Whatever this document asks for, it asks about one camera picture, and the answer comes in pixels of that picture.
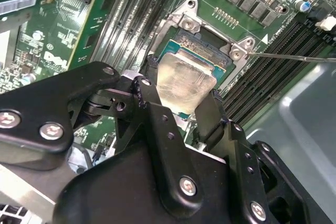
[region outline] dimm slot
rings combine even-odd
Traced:
[[[324,46],[321,38],[294,20],[266,52],[316,57]],[[226,113],[231,119],[244,125],[267,103],[277,100],[279,92],[306,65],[306,62],[288,59],[257,59],[224,96]]]

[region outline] silver screw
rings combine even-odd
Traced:
[[[234,125],[235,125],[236,130],[243,131],[243,129],[238,124],[235,123]]]
[[[261,145],[262,145],[262,147],[264,148],[264,150],[265,150],[266,152],[269,152],[269,151],[270,151],[269,147],[268,147],[266,144],[261,144]]]
[[[112,68],[104,68],[103,71],[107,74],[114,75],[114,71]]]
[[[180,188],[182,192],[188,196],[194,196],[196,194],[196,185],[186,177],[180,179]]]
[[[40,135],[46,140],[57,140],[63,136],[63,129],[56,123],[46,123],[40,128]]]
[[[182,21],[182,27],[187,31],[194,29],[193,21],[189,18],[186,18]]]
[[[254,215],[257,217],[258,220],[265,221],[266,220],[266,213],[261,205],[256,203],[255,201],[252,201],[251,203],[251,210],[254,213]]]
[[[150,86],[151,85],[151,82],[147,79],[142,79],[141,80],[143,84],[147,85],[147,86]]]
[[[12,111],[0,112],[0,128],[10,129],[14,128],[21,122],[21,118],[18,114]]]

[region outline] black plastic bracket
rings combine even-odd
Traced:
[[[19,123],[0,128],[0,163],[50,170],[63,163],[74,138],[73,125],[85,99],[100,89],[113,88],[120,76],[102,62],[58,74],[0,95],[0,112],[13,112]],[[46,123],[62,135],[47,140],[39,133]]]
[[[204,194],[174,116],[169,108],[161,105],[151,80],[143,76],[136,77],[132,82],[132,92],[138,98],[138,108],[134,121],[125,128],[121,139],[117,141],[116,150],[124,150],[137,131],[142,131],[163,206],[177,218],[190,217],[201,208]],[[195,186],[194,195],[182,191],[180,181],[183,178]]]

